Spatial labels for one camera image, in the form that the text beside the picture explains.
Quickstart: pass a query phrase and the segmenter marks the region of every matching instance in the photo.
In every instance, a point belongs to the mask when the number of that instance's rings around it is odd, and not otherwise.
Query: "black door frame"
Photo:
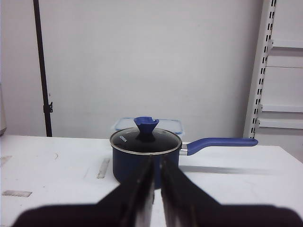
[[[42,94],[43,94],[43,112],[45,118],[46,136],[52,137],[53,134],[52,134],[52,123],[51,123],[50,113],[53,112],[53,102],[48,104],[48,92],[47,92],[46,75],[45,75],[45,62],[44,62],[44,52],[43,52],[43,42],[42,42],[39,0],[33,0],[33,3],[34,3],[35,22],[36,22],[36,35],[37,35],[41,85],[42,85]]]

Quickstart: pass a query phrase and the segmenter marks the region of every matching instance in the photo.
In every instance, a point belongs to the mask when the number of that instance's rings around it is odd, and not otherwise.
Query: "door hinge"
[[[53,102],[49,105],[43,105],[43,113],[52,113],[53,112]]]

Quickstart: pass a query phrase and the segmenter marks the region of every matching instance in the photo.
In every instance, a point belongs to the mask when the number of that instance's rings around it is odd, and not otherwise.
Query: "saucepan handle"
[[[258,144],[256,139],[250,138],[203,138],[187,144],[187,150],[181,149],[182,155],[193,155],[199,150],[210,146],[252,147]]]

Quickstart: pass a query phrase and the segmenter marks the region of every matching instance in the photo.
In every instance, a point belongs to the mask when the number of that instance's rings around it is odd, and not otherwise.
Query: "lid rim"
[[[122,130],[119,130],[119,131],[116,131],[115,133],[113,133],[110,138],[109,138],[109,142],[110,142],[110,145],[112,146],[112,148],[115,148],[119,151],[122,151],[124,153],[128,153],[128,154],[133,154],[133,155],[163,155],[163,154],[167,154],[167,153],[170,153],[172,151],[175,151],[177,149],[179,149],[182,145],[182,140],[179,136],[177,136],[176,134],[174,134],[173,132],[171,131],[168,131],[168,130],[164,130],[164,129],[161,129],[163,131],[166,131],[172,135],[174,135],[177,139],[178,139],[178,145],[176,147],[174,147],[173,149],[170,149],[170,150],[165,150],[165,151],[160,151],[160,152],[136,152],[136,151],[131,151],[131,150],[125,150],[123,148],[120,148],[118,146],[116,146],[115,144],[112,143],[112,138],[114,137],[114,135],[116,135],[117,133],[121,132],[121,131],[124,131],[124,130],[127,130],[127,129],[122,129]]]

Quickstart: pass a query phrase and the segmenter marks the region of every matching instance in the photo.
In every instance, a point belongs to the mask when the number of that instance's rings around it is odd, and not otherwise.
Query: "blue handle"
[[[250,138],[204,138],[189,143],[187,145],[187,155],[193,155],[210,146],[252,147],[257,144],[256,139]]]
[[[159,120],[153,120],[151,117],[136,117],[134,118],[134,122],[140,130],[140,133],[151,134],[153,129],[159,123]]]

